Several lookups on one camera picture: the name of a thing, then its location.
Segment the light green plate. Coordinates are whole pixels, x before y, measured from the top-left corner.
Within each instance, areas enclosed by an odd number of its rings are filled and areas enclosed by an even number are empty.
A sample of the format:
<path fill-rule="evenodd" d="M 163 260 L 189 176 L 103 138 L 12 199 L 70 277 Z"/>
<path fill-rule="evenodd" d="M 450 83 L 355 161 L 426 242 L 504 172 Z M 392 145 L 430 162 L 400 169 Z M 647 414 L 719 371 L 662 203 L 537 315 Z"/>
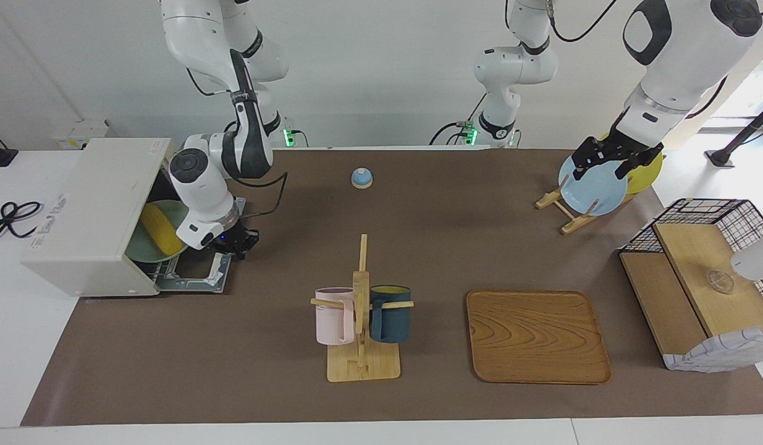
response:
<path fill-rule="evenodd" d="M 180 201 L 161 200 L 152 202 L 151 204 L 158 206 L 158 208 L 160 208 L 161 211 L 166 214 L 167 218 L 170 220 L 176 230 L 179 228 L 187 215 L 187 207 Z M 130 259 L 135 260 L 136 262 L 154 264 L 164 260 L 170 260 L 172 257 L 181 254 L 184 250 L 186 250 L 186 248 L 187 244 L 183 242 L 183 248 L 181 249 L 180 253 L 173 256 L 164 256 L 164 254 L 161 253 L 158 248 L 156 248 L 155 244 L 150 239 L 149 234 L 141 225 L 139 219 L 135 231 L 132 234 L 132 239 L 130 239 L 130 242 L 127 246 L 126 254 L 130 257 Z"/>

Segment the small clear glass dish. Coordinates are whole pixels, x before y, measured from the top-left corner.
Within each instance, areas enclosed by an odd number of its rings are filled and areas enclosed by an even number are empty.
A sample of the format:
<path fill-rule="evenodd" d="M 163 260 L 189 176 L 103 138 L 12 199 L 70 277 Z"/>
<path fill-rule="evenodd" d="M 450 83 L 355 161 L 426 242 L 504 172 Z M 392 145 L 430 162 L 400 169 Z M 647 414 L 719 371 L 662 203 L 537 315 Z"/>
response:
<path fill-rule="evenodd" d="M 709 269 L 706 276 L 711 287 L 723 295 L 731 295 L 735 290 L 735 279 L 726 271 Z"/>

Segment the glass window oven door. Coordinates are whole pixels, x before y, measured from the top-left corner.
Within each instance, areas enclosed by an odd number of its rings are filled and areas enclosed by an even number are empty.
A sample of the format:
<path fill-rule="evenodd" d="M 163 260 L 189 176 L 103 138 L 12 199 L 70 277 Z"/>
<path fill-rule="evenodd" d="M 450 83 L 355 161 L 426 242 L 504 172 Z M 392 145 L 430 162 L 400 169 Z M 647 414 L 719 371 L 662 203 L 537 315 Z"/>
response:
<path fill-rule="evenodd" d="M 148 253 L 142 262 L 154 264 L 148 273 L 161 291 L 212 292 L 224 291 L 231 262 L 235 256 L 208 246 L 194 250 L 180 241 L 173 252 L 161 250 L 153 236 L 147 234 Z"/>

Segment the light blue plate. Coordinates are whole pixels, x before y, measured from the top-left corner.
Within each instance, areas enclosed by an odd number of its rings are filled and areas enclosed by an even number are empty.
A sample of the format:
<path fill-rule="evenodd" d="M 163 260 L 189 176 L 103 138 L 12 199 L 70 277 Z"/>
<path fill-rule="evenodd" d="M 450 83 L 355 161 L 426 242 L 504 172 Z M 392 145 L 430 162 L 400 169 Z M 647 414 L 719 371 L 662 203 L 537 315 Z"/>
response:
<path fill-rule="evenodd" d="M 573 177 L 575 170 L 574 162 L 568 156 L 563 161 L 557 183 L 563 180 L 567 183 L 562 187 L 562 198 L 573 211 L 584 213 L 590 206 L 598 201 L 590 215 L 598 216 L 610 213 L 621 205 L 626 197 L 628 183 L 626 179 L 618 179 L 616 170 L 621 161 L 609 161 L 609 163 L 594 166 L 588 169 L 581 180 Z"/>

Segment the pink mug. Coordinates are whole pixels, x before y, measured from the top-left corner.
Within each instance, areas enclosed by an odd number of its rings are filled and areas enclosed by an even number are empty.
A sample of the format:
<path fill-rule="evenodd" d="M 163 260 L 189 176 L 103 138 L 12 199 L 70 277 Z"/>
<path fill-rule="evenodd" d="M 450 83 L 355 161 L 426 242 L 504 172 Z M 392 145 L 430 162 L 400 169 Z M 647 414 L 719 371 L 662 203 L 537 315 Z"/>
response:
<path fill-rule="evenodd" d="M 356 340 L 353 289 L 350 287 L 316 289 L 314 297 L 339 304 L 337 308 L 314 307 L 316 341 L 324 345 L 352 344 Z"/>

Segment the white rounded cylinder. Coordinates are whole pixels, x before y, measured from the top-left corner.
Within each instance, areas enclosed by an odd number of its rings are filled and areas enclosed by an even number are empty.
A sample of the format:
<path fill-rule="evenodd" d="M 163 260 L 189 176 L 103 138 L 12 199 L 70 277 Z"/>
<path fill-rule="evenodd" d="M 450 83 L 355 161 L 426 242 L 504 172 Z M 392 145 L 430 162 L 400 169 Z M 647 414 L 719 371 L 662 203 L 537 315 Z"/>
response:
<path fill-rule="evenodd" d="M 735 253 L 730 264 L 732 270 L 748 281 L 763 280 L 763 238 Z"/>

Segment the black floor stand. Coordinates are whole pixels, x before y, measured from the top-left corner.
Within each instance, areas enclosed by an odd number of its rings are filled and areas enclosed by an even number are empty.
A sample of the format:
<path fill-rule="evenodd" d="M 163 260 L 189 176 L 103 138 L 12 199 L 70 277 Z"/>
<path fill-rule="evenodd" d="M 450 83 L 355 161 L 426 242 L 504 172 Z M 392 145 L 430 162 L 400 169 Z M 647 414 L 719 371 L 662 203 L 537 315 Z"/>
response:
<path fill-rule="evenodd" d="M 751 123 L 743 127 L 737 135 L 729 141 L 724 148 L 719 150 L 706 150 L 707 160 L 717 168 L 733 168 L 730 158 L 733 152 L 740 146 L 753 143 L 763 137 L 763 111 L 752 119 Z"/>

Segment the wooden plate rack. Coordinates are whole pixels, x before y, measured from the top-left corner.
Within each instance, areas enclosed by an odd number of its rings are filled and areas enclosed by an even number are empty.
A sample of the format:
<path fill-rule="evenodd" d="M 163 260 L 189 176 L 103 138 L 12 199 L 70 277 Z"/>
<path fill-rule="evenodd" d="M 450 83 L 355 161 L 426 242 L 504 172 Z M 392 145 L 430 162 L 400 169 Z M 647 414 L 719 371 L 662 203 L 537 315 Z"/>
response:
<path fill-rule="evenodd" d="M 559 185 L 556 189 L 545 193 L 534 202 L 537 210 L 554 206 L 559 209 L 568 221 L 560 228 L 561 234 L 572 234 L 588 224 L 599 219 L 602 215 L 615 211 L 619 206 L 626 205 L 633 199 L 633 194 L 613 193 L 598 197 L 577 197 L 570 192 L 567 185 Z"/>

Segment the yellow corn cob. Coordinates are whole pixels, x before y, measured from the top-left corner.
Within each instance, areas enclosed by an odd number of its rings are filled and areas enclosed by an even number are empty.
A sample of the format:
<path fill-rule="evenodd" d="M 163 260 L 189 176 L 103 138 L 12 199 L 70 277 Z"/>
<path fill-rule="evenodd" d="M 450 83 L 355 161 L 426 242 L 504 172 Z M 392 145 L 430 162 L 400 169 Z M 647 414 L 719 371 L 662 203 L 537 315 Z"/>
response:
<path fill-rule="evenodd" d="M 142 208 L 140 223 L 164 256 L 180 253 L 183 242 L 178 238 L 176 228 L 158 206 L 147 203 Z"/>

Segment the dark blue mug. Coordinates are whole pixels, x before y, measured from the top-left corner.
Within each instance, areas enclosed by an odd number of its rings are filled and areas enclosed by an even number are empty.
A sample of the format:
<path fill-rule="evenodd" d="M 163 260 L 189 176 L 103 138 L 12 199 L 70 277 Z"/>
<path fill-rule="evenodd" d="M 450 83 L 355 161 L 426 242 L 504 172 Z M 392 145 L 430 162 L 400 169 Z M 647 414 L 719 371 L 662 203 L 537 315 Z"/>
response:
<path fill-rule="evenodd" d="M 373 341 L 399 344 L 408 339 L 410 333 L 410 308 L 387 308 L 386 302 L 411 301 L 409 287 L 379 285 L 370 288 L 370 336 Z"/>

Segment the brown table mat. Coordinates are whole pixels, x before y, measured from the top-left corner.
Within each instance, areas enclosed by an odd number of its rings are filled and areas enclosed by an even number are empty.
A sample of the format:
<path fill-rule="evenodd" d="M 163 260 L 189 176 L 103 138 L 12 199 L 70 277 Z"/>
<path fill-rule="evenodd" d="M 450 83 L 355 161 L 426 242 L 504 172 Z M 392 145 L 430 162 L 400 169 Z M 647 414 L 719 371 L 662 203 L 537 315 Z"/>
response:
<path fill-rule="evenodd" d="M 23 426 L 387 422 L 763 414 L 756 368 L 669 371 L 616 250 L 663 205 L 647 190 L 561 235 L 536 210 L 565 150 L 278 152 L 289 178 L 220 295 L 77 302 Z M 354 169 L 373 185 L 356 189 Z M 310 298 L 347 286 L 369 236 L 373 284 L 413 291 L 401 377 L 338 383 Z M 575 290 L 593 304 L 612 375 L 598 386 L 505 385 L 471 365 L 466 294 Z"/>

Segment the yellow plate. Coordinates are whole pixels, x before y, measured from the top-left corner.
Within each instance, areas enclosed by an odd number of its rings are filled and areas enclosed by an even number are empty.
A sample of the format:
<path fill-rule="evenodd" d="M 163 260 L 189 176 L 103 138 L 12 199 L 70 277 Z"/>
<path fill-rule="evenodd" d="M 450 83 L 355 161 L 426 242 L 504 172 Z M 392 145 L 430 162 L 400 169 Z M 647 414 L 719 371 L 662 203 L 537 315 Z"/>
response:
<path fill-rule="evenodd" d="M 648 166 L 638 166 L 638 168 L 628 172 L 626 197 L 622 202 L 626 203 L 632 200 L 636 194 L 646 190 L 654 183 L 660 175 L 664 158 L 664 153 L 660 153 Z"/>

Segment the cream white toaster oven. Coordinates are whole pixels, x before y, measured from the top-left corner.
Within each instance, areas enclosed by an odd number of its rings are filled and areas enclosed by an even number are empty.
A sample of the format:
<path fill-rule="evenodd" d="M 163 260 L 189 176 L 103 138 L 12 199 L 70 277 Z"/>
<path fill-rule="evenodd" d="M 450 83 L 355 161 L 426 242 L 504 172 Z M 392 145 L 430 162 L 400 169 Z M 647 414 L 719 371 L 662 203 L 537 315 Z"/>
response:
<path fill-rule="evenodd" d="M 127 256 L 142 208 L 176 144 L 171 138 L 94 138 L 20 256 L 74 298 L 158 295 Z"/>

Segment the wooden mug rack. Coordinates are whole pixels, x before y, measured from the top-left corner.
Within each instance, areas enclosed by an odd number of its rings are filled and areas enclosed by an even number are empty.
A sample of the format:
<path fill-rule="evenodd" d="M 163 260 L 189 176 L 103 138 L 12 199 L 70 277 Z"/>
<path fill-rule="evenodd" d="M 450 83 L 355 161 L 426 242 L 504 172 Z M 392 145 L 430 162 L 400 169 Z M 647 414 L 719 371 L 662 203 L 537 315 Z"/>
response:
<path fill-rule="evenodd" d="M 392 379 L 401 374 L 398 345 L 374 341 L 370 335 L 372 304 L 369 271 L 366 269 L 367 250 L 368 236 L 362 234 L 358 270 L 352 276 L 353 313 L 349 318 L 347 302 L 319 297 L 310 299 L 310 304 L 316 308 L 341 311 L 344 330 L 354 334 L 353 342 L 327 347 L 326 377 L 331 383 Z"/>

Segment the white power strip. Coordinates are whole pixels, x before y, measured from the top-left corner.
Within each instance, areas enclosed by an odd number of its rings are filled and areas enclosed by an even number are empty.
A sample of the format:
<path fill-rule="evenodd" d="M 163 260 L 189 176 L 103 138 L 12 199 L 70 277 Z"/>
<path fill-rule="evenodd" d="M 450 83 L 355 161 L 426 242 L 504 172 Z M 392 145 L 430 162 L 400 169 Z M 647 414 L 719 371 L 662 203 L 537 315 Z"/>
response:
<path fill-rule="evenodd" d="M 93 138 L 107 138 L 115 133 L 107 121 L 87 119 L 58 127 L 51 133 L 51 140 L 60 150 L 82 150 Z"/>

